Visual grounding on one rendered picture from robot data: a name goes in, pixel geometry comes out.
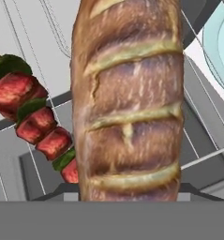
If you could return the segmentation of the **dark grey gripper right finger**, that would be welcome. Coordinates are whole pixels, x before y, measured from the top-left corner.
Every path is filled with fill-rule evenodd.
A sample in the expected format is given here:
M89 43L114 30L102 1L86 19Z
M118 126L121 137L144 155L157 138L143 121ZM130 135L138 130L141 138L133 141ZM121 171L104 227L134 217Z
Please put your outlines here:
M178 202L224 202L224 199L200 192L189 183L182 183L179 189Z

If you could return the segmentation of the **kebab skewer with meat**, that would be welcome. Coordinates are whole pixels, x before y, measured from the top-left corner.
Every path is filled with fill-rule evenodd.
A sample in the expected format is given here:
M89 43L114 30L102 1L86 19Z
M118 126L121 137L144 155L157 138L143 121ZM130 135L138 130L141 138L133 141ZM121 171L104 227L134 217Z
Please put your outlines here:
M45 155L65 182L79 182L71 134L47 105L49 94L30 66L13 54L0 55L0 113L15 123L16 135Z

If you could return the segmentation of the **pale blue round plate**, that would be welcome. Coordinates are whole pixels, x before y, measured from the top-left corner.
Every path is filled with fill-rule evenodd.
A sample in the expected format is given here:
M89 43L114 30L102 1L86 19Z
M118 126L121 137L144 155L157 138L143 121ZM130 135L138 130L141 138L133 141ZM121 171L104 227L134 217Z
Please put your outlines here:
M224 89L224 3L221 2L202 33L204 56L213 76Z

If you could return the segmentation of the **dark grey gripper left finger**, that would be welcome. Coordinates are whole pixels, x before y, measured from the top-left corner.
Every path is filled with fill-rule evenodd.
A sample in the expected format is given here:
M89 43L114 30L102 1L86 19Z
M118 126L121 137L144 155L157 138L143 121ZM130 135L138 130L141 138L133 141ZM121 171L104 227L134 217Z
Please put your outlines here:
M51 193L34 199L34 202L78 202L80 200L80 190L78 184L62 183Z

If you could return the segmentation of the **brown baguette bread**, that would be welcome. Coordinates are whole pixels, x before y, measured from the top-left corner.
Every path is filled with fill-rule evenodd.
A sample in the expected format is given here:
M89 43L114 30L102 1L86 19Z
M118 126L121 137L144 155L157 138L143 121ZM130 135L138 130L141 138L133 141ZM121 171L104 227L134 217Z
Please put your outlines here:
M81 0L71 89L82 199L175 201L184 99L180 0Z

